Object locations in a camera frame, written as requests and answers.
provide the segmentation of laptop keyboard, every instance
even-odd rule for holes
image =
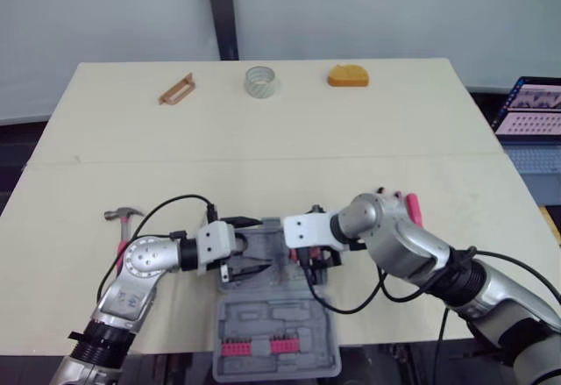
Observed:
[[[561,146],[507,147],[505,151],[521,174],[561,174]]]

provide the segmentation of wooden bracket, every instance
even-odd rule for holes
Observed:
[[[195,82],[193,81],[193,73],[189,72],[185,78],[162,94],[158,102],[160,104],[177,104],[194,89]]]

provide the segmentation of black pole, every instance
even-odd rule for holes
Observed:
[[[234,0],[210,0],[221,61],[239,61]]]

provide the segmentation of white wall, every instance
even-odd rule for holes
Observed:
[[[561,0],[234,2],[240,59],[444,56],[473,87],[561,76]]]
[[[209,0],[0,0],[0,124],[48,116],[82,61],[217,59]]]

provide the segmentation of bread slice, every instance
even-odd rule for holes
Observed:
[[[333,87],[365,87],[368,85],[368,73],[360,65],[336,65],[327,78]]]

